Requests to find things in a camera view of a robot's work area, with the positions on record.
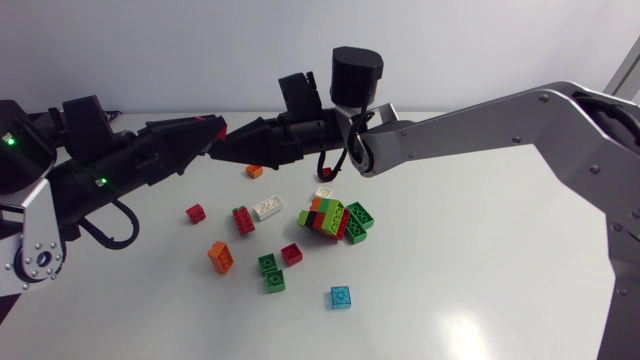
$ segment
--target green lego brick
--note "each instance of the green lego brick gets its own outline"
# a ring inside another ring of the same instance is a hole
[[[268,293],[274,293],[285,289],[282,270],[268,272],[265,276],[265,281],[267,282]]]
[[[305,223],[307,222],[307,217],[309,216],[308,211],[300,211],[300,215],[298,215],[298,225],[305,227]]]
[[[258,258],[258,265],[260,265],[260,274],[264,276],[264,274],[278,270],[278,264],[276,264],[276,257],[273,256],[273,253],[260,256]]]
[[[321,227],[327,235],[335,236],[338,233],[343,213],[344,205],[338,200],[331,200]]]
[[[351,211],[351,217],[354,217],[358,220],[358,223],[362,225],[362,227],[366,230],[373,226],[373,217],[364,209],[359,202],[354,202],[353,204],[347,206],[347,209]]]
[[[347,222],[347,237],[351,239],[354,244],[367,238],[367,230],[353,219],[353,215],[349,217],[349,222]]]
[[[322,199],[322,202],[320,203],[320,208],[318,209],[318,212],[321,213],[326,213],[327,210],[329,209],[329,205],[335,200],[332,199]]]

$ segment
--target red lego brick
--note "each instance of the red lego brick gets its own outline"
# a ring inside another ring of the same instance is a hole
[[[211,250],[207,252],[207,255],[216,271],[222,275],[227,275],[231,265],[233,265],[233,256],[231,256],[229,246],[222,241],[216,241]]]
[[[195,204],[189,209],[187,209],[187,215],[189,215],[189,219],[191,219],[192,224],[197,224],[207,217],[207,215],[204,213],[204,210],[202,209],[202,206],[200,206],[200,204]]]
[[[327,176],[329,176],[330,174],[331,174],[331,168],[323,168],[323,169],[322,169],[322,175],[323,175],[323,177],[327,177]]]
[[[300,251],[298,245],[295,243],[283,247],[280,252],[282,253],[284,261],[287,263],[287,266],[297,264],[302,260],[302,251]]]
[[[248,234],[256,229],[249,211],[244,206],[233,209],[233,219],[236,221],[236,226],[238,226],[238,231],[240,231],[241,235]]]
[[[347,208],[344,209],[342,213],[342,219],[340,219],[340,228],[338,228],[338,233],[334,237],[337,240],[342,240],[344,238],[344,234],[347,231],[347,223],[349,222],[349,217],[351,213]]]

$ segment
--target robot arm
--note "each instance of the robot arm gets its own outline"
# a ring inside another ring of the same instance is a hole
[[[228,134],[225,141],[212,142],[224,123],[221,118],[214,120],[213,117],[208,119],[212,125],[207,132],[209,138],[198,137],[202,142],[183,152],[172,146],[169,135],[175,134],[173,126],[196,123],[194,119],[171,120],[151,124],[138,136],[125,134],[111,140],[110,136],[103,136],[97,143],[97,148],[102,149],[100,154],[72,159],[50,173],[47,168],[50,165],[44,164],[35,173],[49,173],[46,178],[32,176],[26,182],[31,184],[29,187],[19,186],[17,190],[0,194],[0,205],[6,208],[10,200],[25,214],[24,223],[17,225],[0,218],[0,245],[8,246],[0,248],[0,255],[11,257],[3,259],[8,265],[6,273],[13,274],[10,270],[17,264],[22,267],[22,275],[30,276],[31,280],[52,279],[47,267],[43,275],[40,271],[33,273],[27,266],[34,261],[36,265],[39,261],[56,261],[60,255],[52,253],[51,257],[41,258],[46,246],[55,248],[53,242],[38,242],[31,239],[32,235],[27,239],[28,229],[39,227],[38,224],[28,226],[26,219],[28,205],[34,199],[31,186],[46,189],[46,184],[38,185],[42,182],[51,182],[53,194],[52,204],[43,208],[55,208],[56,219],[48,226],[57,225],[64,238],[66,231],[63,230],[69,226],[76,228],[76,234],[71,237],[78,235],[77,224],[84,215],[138,186],[151,185],[173,172],[181,173],[196,153],[207,152],[214,159],[277,169],[306,154],[320,152],[323,159],[325,151],[344,148],[343,157],[348,153],[358,171],[364,177],[371,177],[405,161],[533,144],[560,181],[607,215],[609,256],[616,284],[599,358],[637,358],[640,354],[640,342],[636,341],[636,334],[640,332],[637,300],[640,296],[640,205],[637,204],[640,187],[636,181],[640,178],[640,122],[637,120],[640,109],[571,83],[554,83],[414,123],[398,120],[391,104],[367,109],[381,76],[382,59],[378,54],[355,48],[334,49],[331,98],[337,105],[335,108],[322,109],[311,73],[295,74],[280,79],[287,112],[274,119],[258,118]],[[379,114],[382,124],[368,129],[367,121],[374,114]],[[15,141],[11,135],[10,131],[0,128],[6,145]],[[93,148],[86,145],[71,144],[70,153],[78,157],[79,153],[84,154],[79,150],[83,146]],[[184,161],[176,161],[176,154]],[[23,170],[30,174],[31,169]],[[107,180],[110,187],[104,188],[107,183],[102,180],[107,178],[103,174],[110,176]],[[11,180],[4,183],[1,180],[0,190],[13,184]],[[51,210],[48,217],[45,215],[42,216],[53,219]],[[33,255],[19,256],[20,249],[25,248]],[[56,269],[52,272],[57,273],[59,266]],[[23,287],[4,291],[3,280],[0,290],[4,292],[0,292],[0,296],[26,290],[24,279],[20,276],[17,279],[11,282],[12,286],[23,284]],[[12,301],[15,298],[4,302],[10,306]]]

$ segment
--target lego brick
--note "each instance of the lego brick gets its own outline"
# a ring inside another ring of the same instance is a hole
[[[321,197],[314,197],[313,200],[311,201],[311,206],[309,207],[309,210],[311,210],[311,211],[319,211],[321,204],[322,204],[322,198]]]
[[[284,261],[287,263],[287,266],[297,264],[302,260],[302,251],[300,251],[298,245],[295,243],[283,247],[280,252],[282,253]]]
[[[249,175],[250,178],[255,179],[258,176],[262,175],[262,166],[258,166],[258,165],[249,165],[247,166],[247,175]]]
[[[347,237],[351,239],[354,244],[367,238],[367,231],[360,223],[354,220],[353,216],[351,216],[347,222]]]
[[[255,205],[253,207],[253,211],[255,211],[256,215],[260,221],[268,218],[269,216],[277,213],[278,211],[284,208],[284,201],[278,197],[278,195],[273,195],[272,197],[262,201],[261,203]]]
[[[229,246],[222,241],[216,241],[207,252],[207,255],[213,267],[222,275],[226,275],[231,269],[231,265],[233,265],[233,256],[231,256]]]
[[[331,171],[332,171],[331,168],[323,168],[322,169],[322,175],[324,175],[324,177],[327,177],[327,176],[329,176],[329,174],[331,174]]]
[[[202,206],[200,206],[200,204],[195,204],[189,209],[187,209],[187,215],[189,215],[189,219],[191,220],[191,223],[194,225],[204,220],[204,218],[207,217],[207,215],[204,213],[204,210],[202,209]]]
[[[315,196],[328,199],[331,196],[331,189],[320,186],[316,190]]]
[[[274,293],[285,289],[284,274],[282,270],[270,271],[265,275],[267,283],[267,292]]]
[[[264,274],[269,271],[278,270],[278,264],[276,264],[276,257],[273,254],[267,254],[258,258],[258,265],[260,265],[260,274]]]
[[[373,217],[369,215],[367,210],[365,210],[359,202],[354,202],[347,206],[347,208],[351,211],[351,216],[353,216],[365,230],[373,226]]]
[[[309,211],[309,216],[307,216],[307,221],[304,223],[304,227],[306,227],[307,229],[313,230],[313,224],[315,224],[317,217],[318,217],[317,212]]]
[[[253,220],[251,220],[249,210],[244,206],[233,209],[233,219],[236,221],[236,226],[241,235],[248,234],[256,229],[253,225]]]
[[[351,293],[348,286],[334,286],[331,288],[331,308],[351,308]]]
[[[342,219],[340,220],[340,228],[338,228],[338,233],[336,234],[335,239],[342,240],[344,238],[350,216],[351,213],[349,212],[349,209],[344,209],[344,212],[342,213]]]
[[[322,198],[322,201],[320,201],[320,208],[318,209],[318,211],[326,213],[327,210],[329,210],[330,204],[331,204],[331,199]]]
[[[300,215],[298,215],[298,225],[305,227],[307,222],[307,218],[309,217],[309,211],[300,211]]]
[[[344,205],[338,200],[330,200],[329,209],[322,223],[322,230],[328,235],[337,235],[343,213]]]

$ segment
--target orange lego brick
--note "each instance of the orange lego brick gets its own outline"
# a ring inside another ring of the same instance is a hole
[[[311,207],[309,208],[309,210],[311,210],[311,211],[320,210],[320,204],[322,204],[322,198],[321,197],[314,197],[313,200],[311,201]]]
[[[255,179],[258,176],[262,175],[262,166],[258,166],[258,165],[247,166],[247,175],[249,175],[252,179]]]
[[[227,244],[222,241],[216,241],[211,246],[211,250],[207,252],[207,255],[216,271],[222,275],[227,275],[231,265],[233,265],[233,257]]]

